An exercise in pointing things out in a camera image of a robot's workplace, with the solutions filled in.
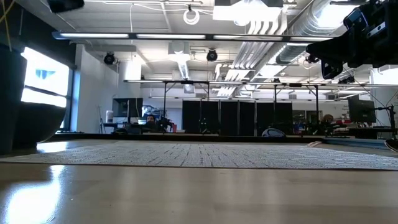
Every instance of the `metal frame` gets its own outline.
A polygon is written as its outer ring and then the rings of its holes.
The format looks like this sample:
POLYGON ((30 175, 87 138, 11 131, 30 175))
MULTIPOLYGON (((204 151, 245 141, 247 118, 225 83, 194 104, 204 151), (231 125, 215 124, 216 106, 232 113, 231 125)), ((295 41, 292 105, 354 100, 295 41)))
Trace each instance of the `metal frame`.
POLYGON ((238 42, 280 42, 311 44, 330 40, 336 36, 325 35, 248 35, 248 34, 174 34, 174 33, 101 33, 101 32, 52 32, 57 40, 200 40, 238 42))
POLYGON ((75 71, 69 68, 69 77, 68 77, 68 91, 67 95, 61 95, 58 93, 54 93, 52 91, 44 90, 41 88, 36 88, 34 86, 25 85, 24 88, 36 91, 39 93, 44 93, 51 96, 61 96, 67 100, 67 105, 65 108, 65 117, 63 119, 63 128, 59 128, 59 131, 69 131, 70 130, 70 122, 71 122, 71 115, 72 115, 72 95, 73 95, 73 82, 75 81, 74 77, 75 71))
POLYGON ((301 88, 306 86, 330 86, 330 87, 388 87, 398 88, 398 85, 384 84, 337 84, 337 83, 271 83, 271 82, 217 82, 201 80, 123 80, 126 83, 181 83, 181 84, 206 84, 206 85, 260 85, 260 86, 288 86, 292 88, 301 88))

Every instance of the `gray mat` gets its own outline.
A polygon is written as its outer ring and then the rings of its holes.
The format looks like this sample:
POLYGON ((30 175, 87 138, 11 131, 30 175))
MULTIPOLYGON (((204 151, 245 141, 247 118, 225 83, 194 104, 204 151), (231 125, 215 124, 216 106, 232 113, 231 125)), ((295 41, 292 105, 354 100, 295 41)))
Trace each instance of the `gray mat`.
POLYGON ((398 159, 305 146, 116 142, 0 159, 40 164, 398 170, 398 159))

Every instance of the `ceiling speaker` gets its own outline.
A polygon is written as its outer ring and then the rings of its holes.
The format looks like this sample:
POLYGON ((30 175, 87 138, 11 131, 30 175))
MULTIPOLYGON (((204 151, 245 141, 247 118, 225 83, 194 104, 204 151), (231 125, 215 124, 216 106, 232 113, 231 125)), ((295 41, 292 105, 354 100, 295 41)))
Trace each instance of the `ceiling speaker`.
POLYGON ((84 0, 47 0, 52 13, 79 9, 85 5, 84 0))

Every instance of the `person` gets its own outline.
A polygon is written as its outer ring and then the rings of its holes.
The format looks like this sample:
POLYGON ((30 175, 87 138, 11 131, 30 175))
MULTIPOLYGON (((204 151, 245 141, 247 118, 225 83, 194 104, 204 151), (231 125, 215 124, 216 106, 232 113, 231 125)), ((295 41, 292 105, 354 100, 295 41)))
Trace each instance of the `person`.
POLYGON ((147 115, 147 122, 144 125, 146 130, 150 132, 156 132, 157 131, 157 124, 156 124, 156 118, 153 114, 148 114, 147 115))

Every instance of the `black camera equipment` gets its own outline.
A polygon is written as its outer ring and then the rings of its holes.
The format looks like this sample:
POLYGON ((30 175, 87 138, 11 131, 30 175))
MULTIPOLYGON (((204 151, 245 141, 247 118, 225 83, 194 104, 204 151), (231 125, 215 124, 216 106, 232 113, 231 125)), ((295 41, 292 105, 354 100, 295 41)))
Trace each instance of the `black camera equipment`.
POLYGON ((351 68, 398 64, 397 12, 398 0, 370 0, 356 7, 344 18, 347 31, 342 36, 308 45, 307 60, 321 60, 324 79, 339 75, 345 63, 351 68))

